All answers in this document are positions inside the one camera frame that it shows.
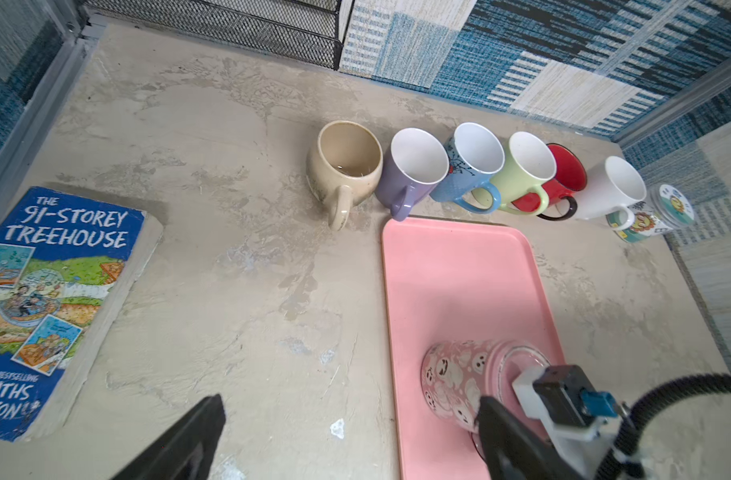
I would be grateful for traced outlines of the pink ghost pattern mug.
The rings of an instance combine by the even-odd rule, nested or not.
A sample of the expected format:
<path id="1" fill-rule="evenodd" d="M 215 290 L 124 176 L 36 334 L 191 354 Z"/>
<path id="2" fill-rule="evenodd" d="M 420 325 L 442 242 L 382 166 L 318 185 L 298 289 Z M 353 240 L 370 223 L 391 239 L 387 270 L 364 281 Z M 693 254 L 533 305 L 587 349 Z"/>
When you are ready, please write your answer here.
<path id="1" fill-rule="evenodd" d="M 438 418 L 451 420 L 468 432 L 479 432 L 481 398 L 489 396 L 545 440 L 543 424 L 525 416 L 513 382 L 529 367 L 549 365 L 535 346 L 521 340 L 443 341 L 423 358 L 421 389 Z"/>

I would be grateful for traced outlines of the white ceramic mug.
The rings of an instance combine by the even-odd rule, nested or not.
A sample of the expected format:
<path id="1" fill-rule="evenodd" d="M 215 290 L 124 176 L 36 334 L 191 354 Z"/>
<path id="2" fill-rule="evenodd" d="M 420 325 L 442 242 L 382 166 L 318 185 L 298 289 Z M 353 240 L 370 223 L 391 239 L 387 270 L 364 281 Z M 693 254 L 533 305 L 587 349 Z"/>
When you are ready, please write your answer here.
<path id="1" fill-rule="evenodd" d="M 587 171 L 587 186 L 573 198 L 577 202 L 574 218 L 593 220 L 621 212 L 621 224 L 615 231 L 635 223 L 631 205 L 645 200 L 647 188 L 641 174 L 619 156 L 609 156 Z"/>

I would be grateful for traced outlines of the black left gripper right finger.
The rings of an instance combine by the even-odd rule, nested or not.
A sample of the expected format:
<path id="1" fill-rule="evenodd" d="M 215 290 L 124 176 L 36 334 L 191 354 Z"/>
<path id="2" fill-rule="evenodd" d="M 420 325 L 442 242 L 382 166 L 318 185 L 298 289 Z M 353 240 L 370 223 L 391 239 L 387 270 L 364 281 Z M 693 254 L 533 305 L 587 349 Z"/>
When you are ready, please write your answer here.
<path id="1" fill-rule="evenodd" d="M 477 427 L 491 479 L 581 479 L 499 400 L 481 398 Z"/>

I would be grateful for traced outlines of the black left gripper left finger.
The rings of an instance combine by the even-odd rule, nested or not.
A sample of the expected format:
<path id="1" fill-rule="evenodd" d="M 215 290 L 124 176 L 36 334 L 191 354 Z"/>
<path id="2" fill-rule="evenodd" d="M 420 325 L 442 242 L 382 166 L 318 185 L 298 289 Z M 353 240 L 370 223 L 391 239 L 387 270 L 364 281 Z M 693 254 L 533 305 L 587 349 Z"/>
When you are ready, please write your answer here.
<path id="1" fill-rule="evenodd" d="M 113 479 L 207 479 L 225 420 L 221 395 L 206 396 Z"/>

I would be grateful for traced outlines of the purple ceramic mug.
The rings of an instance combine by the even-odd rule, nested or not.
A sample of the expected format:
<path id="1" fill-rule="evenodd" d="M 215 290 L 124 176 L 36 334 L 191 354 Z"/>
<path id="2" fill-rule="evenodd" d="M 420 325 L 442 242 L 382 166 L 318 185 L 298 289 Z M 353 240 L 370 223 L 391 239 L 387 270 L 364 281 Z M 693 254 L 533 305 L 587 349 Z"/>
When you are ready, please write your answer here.
<path id="1" fill-rule="evenodd" d="M 449 173 L 443 144 L 425 130 L 399 130 L 383 157 L 383 173 L 375 190 L 391 218 L 403 221 Z"/>

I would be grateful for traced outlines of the light green ceramic mug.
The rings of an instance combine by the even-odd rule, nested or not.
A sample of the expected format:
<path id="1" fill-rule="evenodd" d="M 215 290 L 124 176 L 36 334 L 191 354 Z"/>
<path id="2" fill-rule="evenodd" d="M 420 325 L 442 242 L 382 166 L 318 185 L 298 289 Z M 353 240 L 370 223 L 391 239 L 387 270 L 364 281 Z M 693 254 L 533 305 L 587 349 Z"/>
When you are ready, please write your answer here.
<path id="1" fill-rule="evenodd" d="M 553 179 L 557 173 L 557 162 L 547 144 L 537 136 L 517 131 L 509 137 L 507 145 L 501 142 L 485 128 L 475 127 L 477 133 L 471 134 L 467 145 L 471 148 L 474 164 L 481 164 L 483 170 L 491 166 L 501 166 L 501 170 L 491 176 L 489 182 L 481 188 L 473 189 L 475 204 L 471 204 L 473 212 L 491 212 L 493 196 L 487 187 L 497 188 L 501 194 L 501 205 L 497 210 L 515 215 L 539 215 L 549 207 L 549 194 L 543 188 L 545 182 Z M 513 208 L 515 200 L 533 193 L 537 196 L 537 208 L 533 212 Z"/>

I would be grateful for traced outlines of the red ceramic mug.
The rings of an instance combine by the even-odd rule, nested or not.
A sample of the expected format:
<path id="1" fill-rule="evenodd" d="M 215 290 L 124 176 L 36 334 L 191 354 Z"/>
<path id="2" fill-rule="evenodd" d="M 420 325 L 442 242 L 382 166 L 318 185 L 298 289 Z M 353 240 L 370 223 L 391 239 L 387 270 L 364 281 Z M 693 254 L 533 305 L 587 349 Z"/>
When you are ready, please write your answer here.
<path id="1" fill-rule="evenodd" d="M 581 160 L 569 148 L 557 143 L 549 143 L 547 148 L 551 150 L 557 164 L 555 177 L 543 184 L 543 189 L 549 196 L 549 206 L 555 206 L 565 200 L 569 208 L 561 216 L 551 217 L 541 213 L 539 218 L 547 221 L 569 220 L 577 213 L 575 194 L 587 187 L 587 172 Z"/>

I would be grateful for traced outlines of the blue dotted ceramic mug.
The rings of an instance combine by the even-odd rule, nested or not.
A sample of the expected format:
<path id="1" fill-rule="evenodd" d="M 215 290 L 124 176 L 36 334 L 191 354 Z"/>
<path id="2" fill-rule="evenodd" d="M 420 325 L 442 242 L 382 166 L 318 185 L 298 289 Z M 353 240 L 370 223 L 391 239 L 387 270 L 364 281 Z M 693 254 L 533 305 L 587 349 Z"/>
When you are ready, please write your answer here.
<path id="1" fill-rule="evenodd" d="M 475 214 L 489 214 L 501 206 L 501 194 L 491 184 L 491 177 L 505 166 L 505 150 L 497 136 L 485 126 L 465 122 L 445 142 L 449 171 L 429 194 L 436 202 L 453 202 Z M 479 208 L 463 198 L 483 188 L 491 196 L 491 206 Z"/>

